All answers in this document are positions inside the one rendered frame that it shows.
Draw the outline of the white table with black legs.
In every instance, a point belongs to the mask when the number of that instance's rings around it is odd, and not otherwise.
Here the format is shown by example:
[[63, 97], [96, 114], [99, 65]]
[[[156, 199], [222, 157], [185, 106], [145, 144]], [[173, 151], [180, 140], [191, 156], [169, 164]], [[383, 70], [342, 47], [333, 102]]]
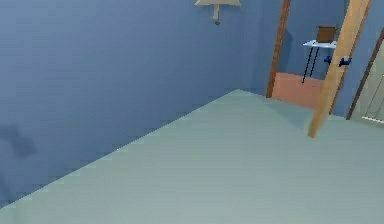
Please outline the white table with black legs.
[[311, 40], [304, 43], [305, 47], [309, 47], [310, 51], [308, 54], [307, 62], [305, 65], [305, 70], [302, 78], [302, 83], [305, 83], [307, 77], [311, 77], [313, 75], [313, 71], [317, 62], [317, 58], [319, 55], [320, 49], [335, 49], [336, 41], [332, 41], [330, 43], [319, 43], [316, 40]]

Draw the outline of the light wooden room door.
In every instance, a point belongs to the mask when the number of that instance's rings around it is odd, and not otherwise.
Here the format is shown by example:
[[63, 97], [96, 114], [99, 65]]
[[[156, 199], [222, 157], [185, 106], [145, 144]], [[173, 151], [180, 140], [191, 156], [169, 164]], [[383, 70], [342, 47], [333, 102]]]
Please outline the light wooden room door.
[[352, 57], [371, 2], [372, 0], [350, 0], [331, 64], [323, 82], [318, 104], [308, 129], [308, 135], [312, 138], [318, 135], [323, 123], [330, 115], [338, 88], [347, 69], [347, 66], [343, 65], [341, 61], [347, 61]]

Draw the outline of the brown box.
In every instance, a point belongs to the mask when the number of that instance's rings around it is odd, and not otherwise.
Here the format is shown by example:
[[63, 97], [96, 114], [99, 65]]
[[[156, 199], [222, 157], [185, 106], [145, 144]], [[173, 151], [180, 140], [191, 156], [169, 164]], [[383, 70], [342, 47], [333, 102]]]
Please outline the brown box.
[[332, 43], [335, 38], [337, 27], [335, 26], [318, 26], [316, 41], [318, 43]]

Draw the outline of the pale grey-green room door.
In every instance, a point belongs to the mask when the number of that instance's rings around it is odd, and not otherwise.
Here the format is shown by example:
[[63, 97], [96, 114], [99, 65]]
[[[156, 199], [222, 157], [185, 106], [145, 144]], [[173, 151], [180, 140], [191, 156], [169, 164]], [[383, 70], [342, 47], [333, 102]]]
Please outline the pale grey-green room door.
[[384, 28], [380, 31], [346, 119], [384, 126]]

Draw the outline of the beige wall lamp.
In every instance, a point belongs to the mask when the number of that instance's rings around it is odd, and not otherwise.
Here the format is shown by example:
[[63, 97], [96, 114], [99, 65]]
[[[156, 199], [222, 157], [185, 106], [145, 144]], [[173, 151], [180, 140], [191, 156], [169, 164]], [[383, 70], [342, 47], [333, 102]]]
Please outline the beige wall lamp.
[[229, 5], [240, 7], [242, 5], [240, 0], [196, 0], [195, 6], [212, 6], [214, 8], [212, 20], [215, 25], [220, 24], [220, 6]]

